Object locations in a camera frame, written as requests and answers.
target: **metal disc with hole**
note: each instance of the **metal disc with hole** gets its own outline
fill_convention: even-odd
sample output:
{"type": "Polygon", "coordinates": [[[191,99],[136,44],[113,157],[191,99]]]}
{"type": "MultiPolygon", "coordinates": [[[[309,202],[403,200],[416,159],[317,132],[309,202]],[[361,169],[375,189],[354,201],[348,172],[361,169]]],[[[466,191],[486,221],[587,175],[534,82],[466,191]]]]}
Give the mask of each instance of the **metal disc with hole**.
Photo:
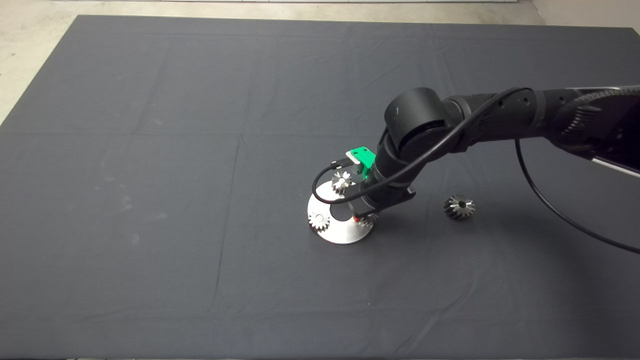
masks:
{"type": "MultiPolygon", "coordinates": [[[[341,199],[344,196],[335,193],[332,187],[332,182],[326,183],[317,187],[316,191],[318,195],[327,200],[341,199]]],[[[361,240],[373,229],[373,225],[359,224],[353,218],[346,221],[340,221],[335,219],[331,215],[331,205],[320,202],[313,194],[309,197],[309,204],[307,205],[307,216],[316,214],[328,215],[328,225],[323,230],[314,230],[318,235],[328,242],[336,244],[350,244],[358,240],[361,240]]]]}

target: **small gear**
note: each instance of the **small gear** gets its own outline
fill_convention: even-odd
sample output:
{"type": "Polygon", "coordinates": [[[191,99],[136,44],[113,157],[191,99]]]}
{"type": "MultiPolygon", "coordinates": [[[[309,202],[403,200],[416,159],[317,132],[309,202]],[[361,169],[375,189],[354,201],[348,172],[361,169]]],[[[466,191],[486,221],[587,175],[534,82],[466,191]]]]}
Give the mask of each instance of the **small gear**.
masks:
{"type": "Polygon", "coordinates": [[[351,174],[346,171],[342,173],[338,171],[331,178],[331,187],[337,194],[342,195],[342,193],[344,193],[344,189],[351,185],[353,185],[353,182],[351,181],[351,174]]]}
{"type": "Polygon", "coordinates": [[[474,201],[462,194],[449,197],[444,203],[444,212],[454,220],[465,220],[476,211],[474,201]]]}
{"type": "Polygon", "coordinates": [[[373,226],[379,217],[380,215],[377,213],[369,214],[366,217],[361,218],[360,221],[358,221],[358,225],[367,227],[373,226]]]}
{"type": "Polygon", "coordinates": [[[330,217],[328,214],[311,213],[308,218],[309,225],[311,225],[311,227],[316,231],[325,230],[329,226],[330,217]]]}

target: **black cloth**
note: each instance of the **black cloth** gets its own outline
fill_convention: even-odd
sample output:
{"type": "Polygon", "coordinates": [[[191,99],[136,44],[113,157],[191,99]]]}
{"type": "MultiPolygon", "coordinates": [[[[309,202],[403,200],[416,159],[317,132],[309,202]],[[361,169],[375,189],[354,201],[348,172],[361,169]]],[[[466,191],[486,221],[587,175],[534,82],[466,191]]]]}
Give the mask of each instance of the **black cloth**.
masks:
{"type": "MultiPolygon", "coordinates": [[[[409,88],[631,85],[639,58],[631,29],[80,16],[0,127],[0,357],[640,357],[640,257],[549,212],[513,142],[429,164],[354,245],[306,219],[409,88]]],[[[523,149],[640,245],[638,179],[523,149]]]]}

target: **concrete floor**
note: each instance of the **concrete floor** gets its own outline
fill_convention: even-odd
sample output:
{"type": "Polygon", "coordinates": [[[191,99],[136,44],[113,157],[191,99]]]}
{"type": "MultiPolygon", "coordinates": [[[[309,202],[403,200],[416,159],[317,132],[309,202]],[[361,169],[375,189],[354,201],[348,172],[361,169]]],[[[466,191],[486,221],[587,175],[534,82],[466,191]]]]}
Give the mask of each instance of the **concrete floor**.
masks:
{"type": "Polygon", "coordinates": [[[467,4],[0,0],[0,124],[78,14],[525,25],[544,25],[548,18],[549,24],[640,28],[638,12],[637,0],[467,4]]]}

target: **green gripper bracket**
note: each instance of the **green gripper bracket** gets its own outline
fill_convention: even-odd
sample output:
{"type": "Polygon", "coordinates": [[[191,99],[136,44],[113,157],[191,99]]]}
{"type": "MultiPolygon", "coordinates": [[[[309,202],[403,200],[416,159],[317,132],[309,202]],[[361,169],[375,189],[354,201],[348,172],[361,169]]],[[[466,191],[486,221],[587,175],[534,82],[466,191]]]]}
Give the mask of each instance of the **green gripper bracket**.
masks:
{"type": "Polygon", "coordinates": [[[349,150],[347,157],[356,165],[358,174],[362,174],[362,179],[366,180],[374,161],[376,161],[376,155],[367,147],[361,146],[349,150]]]}

